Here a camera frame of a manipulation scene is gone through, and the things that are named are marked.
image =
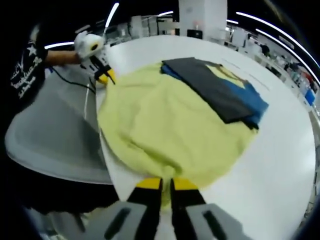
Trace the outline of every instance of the folded clothing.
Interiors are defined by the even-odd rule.
[[[248,81],[240,79],[232,72],[223,68],[222,65],[197,60],[195,58],[180,58],[163,61],[161,72],[189,85],[217,112],[225,123],[229,123],[229,121],[226,120],[227,117],[238,116],[233,118],[232,122],[242,121],[250,128],[259,129],[258,124],[269,105],[263,101],[259,93]],[[211,93],[220,94],[217,96],[211,95]],[[223,108],[226,107],[224,105],[225,101],[229,104],[234,104],[233,107],[238,107],[239,102],[241,102],[247,106],[247,109],[249,109],[252,114],[242,116],[232,115],[232,113],[224,111]]]
[[[164,190],[170,190],[173,177],[207,186],[230,170],[257,131],[241,121],[225,124],[197,93],[161,74],[160,67],[144,67],[108,85],[99,126],[120,161],[163,178]]]

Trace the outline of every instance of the ceiling light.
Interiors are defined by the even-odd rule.
[[[52,48],[55,48],[55,47],[61,47],[61,46],[67,46],[67,45],[73,45],[73,44],[74,44],[73,41],[55,43],[55,44],[51,44],[51,45],[45,46],[44,49],[52,49]]]
[[[229,20],[229,19],[227,19],[226,21],[227,21],[228,23],[232,23],[232,24],[239,24],[239,22],[233,21],[233,20]]]
[[[320,81],[317,78],[317,76],[315,75],[315,73],[310,69],[310,67],[301,59],[301,57],[299,57],[290,47],[288,47],[287,45],[285,45],[283,42],[281,42],[280,40],[276,39],[275,37],[269,35],[268,33],[261,31],[259,29],[256,29],[256,31],[258,33],[261,33],[263,35],[266,35],[268,38],[272,39],[273,41],[277,42],[278,44],[280,44],[282,47],[284,47],[285,49],[287,49],[293,56],[295,56],[304,66],[306,69],[308,69],[308,71],[311,73],[311,75],[314,77],[314,79],[318,82],[318,84],[320,85]]]
[[[110,14],[109,14],[109,16],[108,16],[108,18],[107,18],[107,20],[106,20],[106,23],[105,23],[105,27],[106,27],[106,28],[109,27],[109,24],[110,24],[110,22],[111,22],[111,19],[112,19],[112,17],[114,16],[114,14],[115,14],[117,8],[119,7],[119,5],[120,5],[120,4],[119,4],[118,2],[116,2],[116,3],[113,5],[113,7],[112,7],[112,9],[111,9],[111,12],[110,12]]]
[[[244,17],[247,17],[247,18],[250,18],[250,19],[254,19],[260,23],[263,23],[263,24],[266,24],[268,25],[269,27],[277,30],[278,32],[282,33],[283,35],[285,35],[288,39],[290,39],[292,42],[294,42],[299,48],[301,48],[306,54],[308,54],[308,56],[315,62],[315,64],[319,67],[319,64],[317,63],[317,61],[311,56],[311,54],[299,43],[297,42],[292,36],[290,36],[288,33],[282,31],[280,28],[272,25],[271,23],[265,21],[265,20],[262,20],[260,18],[257,18],[255,16],[251,16],[249,14],[246,14],[246,13],[242,13],[242,12],[236,12],[236,14],[238,15],[241,15],[241,16],[244,16]]]
[[[167,12],[164,12],[164,13],[160,13],[160,14],[158,15],[158,17],[162,17],[162,16],[164,16],[164,15],[173,14],[173,13],[174,13],[174,11],[167,11]]]

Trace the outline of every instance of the black t-shirt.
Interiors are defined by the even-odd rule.
[[[45,80],[45,59],[48,51],[29,41],[9,79],[9,91],[17,112],[34,100]]]

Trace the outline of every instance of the white desk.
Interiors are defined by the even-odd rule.
[[[232,170],[201,190],[240,221],[254,240],[286,240],[294,234],[311,196],[315,173],[315,143],[307,111],[288,88],[254,60],[227,47],[196,38],[161,35],[121,43],[109,49],[118,76],[161,60],[196,57],[221,63],[250,81],[269,103],[259,134]],[[97,91],[99,109],[105,90]],[[112,155],[100,135],[104,158],[115,189],[126,200],[143,176]],[[161,215],[156,239],[175,239],[170,213]]]

